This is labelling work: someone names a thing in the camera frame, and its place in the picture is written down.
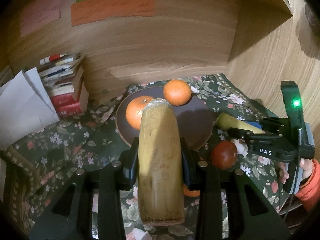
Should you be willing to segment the orange sleeve forearm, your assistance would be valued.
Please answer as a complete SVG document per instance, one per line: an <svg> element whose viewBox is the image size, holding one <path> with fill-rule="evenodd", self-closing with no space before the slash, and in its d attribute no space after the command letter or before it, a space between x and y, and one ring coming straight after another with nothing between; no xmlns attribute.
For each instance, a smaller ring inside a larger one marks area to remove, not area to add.
<svg viewBox="0 0 320 240"><path fill-rule="evenodd" d="M299 187L295 196L301 201L307 211L311 211L319 202L319 162L316 159L306 159L307 170L311 171L306 182Z"/></svg>

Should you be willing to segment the right hand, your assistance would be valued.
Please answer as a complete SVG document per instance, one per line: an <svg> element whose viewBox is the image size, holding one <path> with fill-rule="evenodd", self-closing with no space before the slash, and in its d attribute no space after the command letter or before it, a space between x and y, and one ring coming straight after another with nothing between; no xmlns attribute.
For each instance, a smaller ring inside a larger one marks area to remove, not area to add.
<svg viewBox="0 0 320 240"><path fill-rule="evenodd" d="M289 173L286 170L286 164L282 162L277 163L277 167L279 168L279 178L280 181L285 184L286 181L289 179ZM302 173L302 180L301 184L304 183L304 181L307 181L308 178L311 176L313 172L313 162L310 159L301 159L299 163L299 167L303 170Z"/></svg>

